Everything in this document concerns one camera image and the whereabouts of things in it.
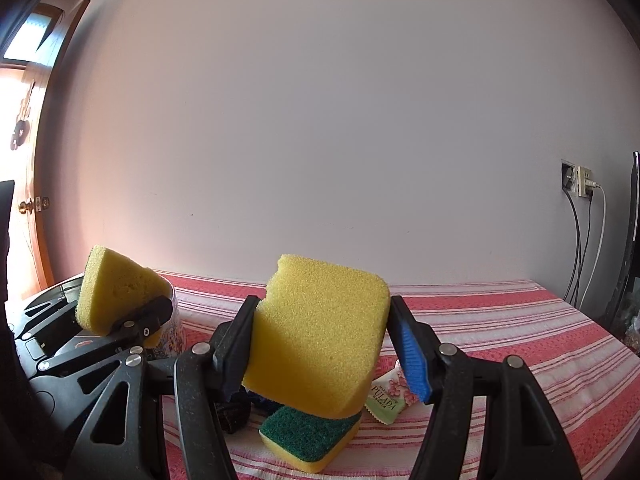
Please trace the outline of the round metal tin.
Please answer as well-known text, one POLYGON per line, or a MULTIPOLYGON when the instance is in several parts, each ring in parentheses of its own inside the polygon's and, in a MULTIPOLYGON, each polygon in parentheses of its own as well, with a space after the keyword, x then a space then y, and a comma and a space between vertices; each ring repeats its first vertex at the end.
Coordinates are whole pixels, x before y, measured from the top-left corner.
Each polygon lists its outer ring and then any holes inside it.
POLYGON ((149 352, 154 359, 175 358, 186 346, 186 333, 180 318, 175 287, 167 278, 163 278, 163 281, 165 282, 164 291, 168 293, 171 300, 172 313, 169 320, 152 337, 155 344, 149 348, 149 352))

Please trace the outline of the yellow sponge with bite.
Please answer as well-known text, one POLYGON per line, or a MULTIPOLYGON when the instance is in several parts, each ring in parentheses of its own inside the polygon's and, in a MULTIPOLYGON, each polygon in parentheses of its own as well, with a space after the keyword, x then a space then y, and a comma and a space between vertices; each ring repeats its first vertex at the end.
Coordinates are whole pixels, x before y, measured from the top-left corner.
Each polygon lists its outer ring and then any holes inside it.
POLYGON ((243 386, 326 419, 363 408, 390 310, 379 276, 283 255, 255 310, 243 386))

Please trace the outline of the green and yellow scouring sponge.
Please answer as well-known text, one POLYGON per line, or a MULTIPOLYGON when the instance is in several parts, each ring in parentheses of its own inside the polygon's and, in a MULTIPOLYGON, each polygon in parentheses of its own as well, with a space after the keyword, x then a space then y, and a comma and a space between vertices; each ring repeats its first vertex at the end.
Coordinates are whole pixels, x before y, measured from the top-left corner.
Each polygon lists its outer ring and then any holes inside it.
POLYGON ((322 471, 343 451, 359 429, 362 413, 344 419, 279 408, 259 428, 264 445, 280 460, 303 472, 322 471))

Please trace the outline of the red striped tablecloth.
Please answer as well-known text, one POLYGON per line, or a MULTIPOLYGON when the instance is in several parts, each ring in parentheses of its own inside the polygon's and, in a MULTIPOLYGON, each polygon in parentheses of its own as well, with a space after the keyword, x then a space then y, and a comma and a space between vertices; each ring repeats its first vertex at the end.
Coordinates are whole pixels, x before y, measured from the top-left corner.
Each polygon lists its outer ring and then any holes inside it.
MULTIPOLYGON (((208 341, 247 295, 264 285, 163 272, 174 285, 186 343, 208 341)), ((584 479, 639 479, 639 357, 532 281, 390 286, 414 317, 468 356, 502 361, 515 354, 536 376, 565 430, 584 479)), ((460 479, 476 479, 485 402, 473 404, 460 479)), ((407 479, 432 408, 414 404, 385 426, 368 413, 358 434, 320 474, 288 466, 264 447, 255 411, 227 437, 240 479, 407 479)))

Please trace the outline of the wooden door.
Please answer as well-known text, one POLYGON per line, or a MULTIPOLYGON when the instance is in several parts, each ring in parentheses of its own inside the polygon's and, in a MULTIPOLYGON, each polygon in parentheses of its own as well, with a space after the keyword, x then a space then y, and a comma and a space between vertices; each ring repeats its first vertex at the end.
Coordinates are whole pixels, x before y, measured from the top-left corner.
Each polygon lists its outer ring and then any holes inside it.
POLYGON ((32 220, 29 225, 29 238, 32 242, 34 257, 35 285, 34 291, 41 292, 54 283, 53 271, 46 240, 46 219, 44 212, 50 202, 46 193, 46 173, 52 164, 53 156, 48 154, 49 144, 53 138, 54 118, 61 107, 58 98, 58 87, 63 78, 63 61, 80 20, 84 17, 90 0, 80 0, 62 22, 55 27, 51 36, 44 43, 47 55, 41 62, 27 66, 35 90, 38 91, 36 103, 38 108, 38 125, 32 133, 32 184, 29 197, 34 204, 32 220))

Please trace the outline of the green Pulada candy packet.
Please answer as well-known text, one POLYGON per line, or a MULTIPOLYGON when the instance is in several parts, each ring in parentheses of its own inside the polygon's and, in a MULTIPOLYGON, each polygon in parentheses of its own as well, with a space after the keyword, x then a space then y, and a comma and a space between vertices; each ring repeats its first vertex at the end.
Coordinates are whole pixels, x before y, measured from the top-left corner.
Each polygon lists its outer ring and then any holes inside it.
POLYGON ((419 398, 409 389, 400 362, 396 361, 393 368, 372 382, 364 406, 378 422, 390 426, 403 410, 418 402, 419 398))

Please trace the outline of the brass door knob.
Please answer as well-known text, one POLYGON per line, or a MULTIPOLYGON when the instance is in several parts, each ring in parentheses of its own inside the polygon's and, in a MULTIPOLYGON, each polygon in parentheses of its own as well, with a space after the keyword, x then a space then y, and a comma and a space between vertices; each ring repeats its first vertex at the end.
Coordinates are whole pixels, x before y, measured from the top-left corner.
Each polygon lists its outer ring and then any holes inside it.
POLYGON ((20 214, 32 214, 33 212, 41 212, 47 210, 50 207, 50 198, 36 196, 35 198, 29 198, 28 200, 22 200, 18 204, 18 211, 20 214))

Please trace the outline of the door hanging ornament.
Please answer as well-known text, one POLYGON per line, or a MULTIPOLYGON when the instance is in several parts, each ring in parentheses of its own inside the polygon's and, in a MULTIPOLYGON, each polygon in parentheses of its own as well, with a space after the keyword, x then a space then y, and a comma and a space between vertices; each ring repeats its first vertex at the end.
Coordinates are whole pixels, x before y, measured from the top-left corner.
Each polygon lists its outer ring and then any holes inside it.
POLYGON ((35 83, 34 80, 30 82, 26 96, 21 100, 20 110, 18 111, 14 126, 14 133, 11 138, 11 151, 16 151, 28 137, 30 131, 30 99, 32 98, 32 92, 34 92, 35 83))

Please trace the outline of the wall power socket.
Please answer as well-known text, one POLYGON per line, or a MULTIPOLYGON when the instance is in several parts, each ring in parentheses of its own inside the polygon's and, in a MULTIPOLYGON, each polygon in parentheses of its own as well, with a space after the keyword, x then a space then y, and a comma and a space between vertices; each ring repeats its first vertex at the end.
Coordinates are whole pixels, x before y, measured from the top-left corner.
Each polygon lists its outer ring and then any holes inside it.
POLYGON ((579 198, 590 197, 599 187, 590 169, 567 160, 561 162, 561 186, 564 191, 579 198))

